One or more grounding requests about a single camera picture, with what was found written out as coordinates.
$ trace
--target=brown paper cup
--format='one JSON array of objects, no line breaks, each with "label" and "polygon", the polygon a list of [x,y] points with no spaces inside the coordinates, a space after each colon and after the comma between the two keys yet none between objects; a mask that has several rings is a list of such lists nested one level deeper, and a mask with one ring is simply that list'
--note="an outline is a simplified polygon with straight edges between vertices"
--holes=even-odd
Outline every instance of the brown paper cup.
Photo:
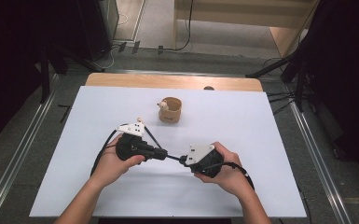
[{"label": "brown paper cup", "polygon": [[177,123],[180,119],[180,113],[182,110],[182,101],[174,97],[166,97],[162,99],[166,101],[168,105],[168,110],[159,111],[159,119],[162,122],[167,123]]}]

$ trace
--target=white tabletop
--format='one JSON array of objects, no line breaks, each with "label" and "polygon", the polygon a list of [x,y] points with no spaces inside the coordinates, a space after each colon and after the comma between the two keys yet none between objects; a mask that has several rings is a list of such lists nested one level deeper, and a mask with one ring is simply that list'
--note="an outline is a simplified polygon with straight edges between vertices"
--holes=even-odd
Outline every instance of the white tabletop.
[{"label": "white tabletop", "polygon": [[[182,100],[178,123],[159,120],[157,103]],[[190,144],[220,141],[240,155],[269,217],[306,213],[264,92],[81,87],[48,166],[31,217],[57,217],[90,176],[95,157],[116,126],[141,117],[170,155]],[[145,134],[144,140],[155,145]],[[203,184],[178,161],[150,160],[106,187],[96,217],[241,217],[238,200]]]}]

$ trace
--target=person's left hand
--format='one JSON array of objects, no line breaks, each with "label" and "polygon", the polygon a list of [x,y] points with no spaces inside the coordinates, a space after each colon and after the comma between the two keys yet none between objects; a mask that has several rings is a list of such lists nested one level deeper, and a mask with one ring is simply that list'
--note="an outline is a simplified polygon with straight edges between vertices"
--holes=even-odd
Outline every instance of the person's left hand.
[{"label": "person's left hand", "polygon": [[122,134],[117,136],[107,145],[102,157],[100,158],[97,168],[92,174],[90,181],[104,188],[115,182],[122,174],[126,173],[130,167],[145,160],[142,155],[132,156],[126,161],[122,161],[116,154],[116,143]]}]

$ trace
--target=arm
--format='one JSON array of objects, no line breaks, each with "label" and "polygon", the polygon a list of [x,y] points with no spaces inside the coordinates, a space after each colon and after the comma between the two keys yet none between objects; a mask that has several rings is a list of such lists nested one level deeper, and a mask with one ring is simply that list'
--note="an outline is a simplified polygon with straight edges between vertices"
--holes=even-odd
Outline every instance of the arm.
[{"label": "arm", "polygon": [[93,175],[55,223],[89,223],[104,187],[115,182],[130,167],[145,160],[144,156],[133,156],[126,161],[120,160],[116,155],[116,147],[114,147],[119,137],[121,135],[109,143]]},{"label": "arm", "polygon": [[[214,143],[214,146],[223,156],[224,161],[233,161],[242,166],[236,153],[229,151],[220,143]],[[204,183],[215,183],[223,190],[235,195],[240,201],[245,223],[270,223],[263,205],[240,170],[222,166],[219,174],[214,178],[201,174],[194,174],[194,176]]]}]

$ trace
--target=hand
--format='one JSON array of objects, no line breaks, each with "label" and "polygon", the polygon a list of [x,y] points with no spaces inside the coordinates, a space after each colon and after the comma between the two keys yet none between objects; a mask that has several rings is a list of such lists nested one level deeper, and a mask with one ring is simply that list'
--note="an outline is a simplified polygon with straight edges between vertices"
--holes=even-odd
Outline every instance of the hand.
[{"label": "hand", "polygon": [[97,168],[92,174],[90,181],[100,188],[104,188],[115,182],[122,174],[126,173],[130,167],[145,160],[142,155],[133,156],[126,161],[122,161],[116,154],[116,143],[122,134],[117,136],[109,143],[98,162]]},{"label": "hand", "polygon": [[[241,161],[237,153],[229,151],[219,142],[213,143],[214,148],[223,156],[224,161],[231,161],[237,163],[240,167]],[[249,183],[243,176],[243,173],[239,169],[233,169],[230,166],[223,165],[219,174],[214,178],[202,174],[194,174],[195,177],[199,178],[204,183],[215,183],[220,186],[223,190],[228,193],[239,196],[243,191],[244,187],[249,187]]]}]

